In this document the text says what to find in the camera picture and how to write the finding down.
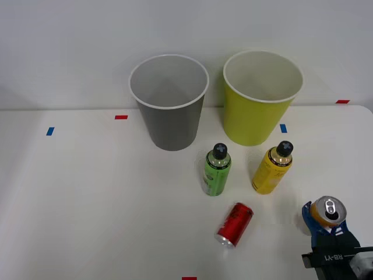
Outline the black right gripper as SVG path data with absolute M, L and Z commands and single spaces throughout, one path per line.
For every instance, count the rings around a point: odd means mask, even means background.
M 372 247 L 360 247 L 347 227 L 335 226 L 335 200 L 307 202 L 301 216 L 311 234 L 312 252 L 302 255 L 318 279 L 372 279 Z

